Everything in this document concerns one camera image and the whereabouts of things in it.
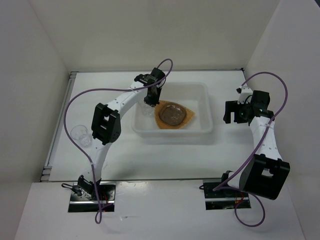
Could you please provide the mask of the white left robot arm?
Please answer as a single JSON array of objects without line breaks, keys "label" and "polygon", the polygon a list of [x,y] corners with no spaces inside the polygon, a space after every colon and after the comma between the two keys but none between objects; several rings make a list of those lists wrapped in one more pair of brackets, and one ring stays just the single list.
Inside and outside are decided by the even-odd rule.
[{"label": "white left robot arm", "polygon": [[93,143],[89,153],[90,168],[77,181],[81,193],[88,200],[94,200],[100,193],[98,185],[102,179],[102,167],[109,148],[121,134],[122,117],[141,100],[152,108],[159,104],[162,88],[155,83],[164,77],[165,73],[155,67],[149,74],[137,75],[128,91],[107,104],[95,106],[91,123]]}]

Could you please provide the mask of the clear plastic cup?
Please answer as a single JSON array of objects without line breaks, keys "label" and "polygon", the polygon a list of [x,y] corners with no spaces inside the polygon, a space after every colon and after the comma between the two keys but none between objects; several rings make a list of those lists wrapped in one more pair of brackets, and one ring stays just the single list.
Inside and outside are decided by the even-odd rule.
[{"label": "clear plastic cup", "polygon": [[139,103],[139,106],[141,108],[141,112],[144,116],[152,116],[154,114],[155,108],[146,104],[143,100],[141,100]]},{"label": "clear plastic cup", "polygon": [[70,132],[71,138],[81,147],[88,148],[92,145],[92,136],[84,125],[76,125]]}]

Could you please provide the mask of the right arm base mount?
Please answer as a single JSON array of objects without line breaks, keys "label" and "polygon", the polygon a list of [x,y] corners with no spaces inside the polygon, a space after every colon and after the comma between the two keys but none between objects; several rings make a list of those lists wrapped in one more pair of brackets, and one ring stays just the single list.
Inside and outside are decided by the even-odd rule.
[{"label": "right arm base mount", "polygon": [[199,187],[204,193],[206,210],[234,210],[237,204],[239,204],[237,209],[251,208],[249,195],[247,193],[231,189],[213,191],[220,183],[220,178],[207,179],[204,180]]}]

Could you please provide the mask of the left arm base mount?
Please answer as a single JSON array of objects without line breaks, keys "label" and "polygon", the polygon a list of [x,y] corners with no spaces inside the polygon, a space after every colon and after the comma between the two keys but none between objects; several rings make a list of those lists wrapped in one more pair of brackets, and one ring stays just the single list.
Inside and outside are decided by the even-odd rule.
[{"label": "left arm base mount", "polygon": [[[87,213],[97,212],[99,210],[97,197],[90,197],[84,191],[81,191],[76,182],[72,184],[62,183],[61,186],[71,190],[69,199],[69,213]],[[102,181],[99,185],[99,200],[103,212],[114,212],[116,183]]]}]

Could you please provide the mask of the woven bamboo basket tray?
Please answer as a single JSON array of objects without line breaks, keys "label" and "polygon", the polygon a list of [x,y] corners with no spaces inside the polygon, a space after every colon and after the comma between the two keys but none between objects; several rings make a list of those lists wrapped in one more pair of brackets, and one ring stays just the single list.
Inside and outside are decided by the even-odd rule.
[{"label": "woven bamboo basket tray", "polygon": [[192,121],[195,113],[189,108],[172,101],[160,100],[154,108],[154,119],[162,130],[178,130]]}]

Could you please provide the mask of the clear plastic cup front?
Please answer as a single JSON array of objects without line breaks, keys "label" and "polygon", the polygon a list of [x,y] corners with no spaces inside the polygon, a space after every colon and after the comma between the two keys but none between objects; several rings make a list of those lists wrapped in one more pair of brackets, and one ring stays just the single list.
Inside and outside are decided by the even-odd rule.
[{"label": "clear plastic cup front", "polygon": [[92,136],[84,125],[76,125],[70,132],[71,138],[81,147],[88,148],[92,145]]}]

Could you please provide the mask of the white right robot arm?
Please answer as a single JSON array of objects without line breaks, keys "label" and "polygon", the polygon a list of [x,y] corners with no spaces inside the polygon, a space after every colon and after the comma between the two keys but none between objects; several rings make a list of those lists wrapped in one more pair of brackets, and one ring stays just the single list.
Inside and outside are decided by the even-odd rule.
[{"label": "white right robot arm", "polygon": [[231,123],[247,123],[257,151],[241,171],[238,186],[241,191],[275,200],[290,172],[290,164],[283,161],[276,144],[274,113],[268,110],[268,92],[249,87],[237,89],[239,99],[225,102],[223,120]]}]

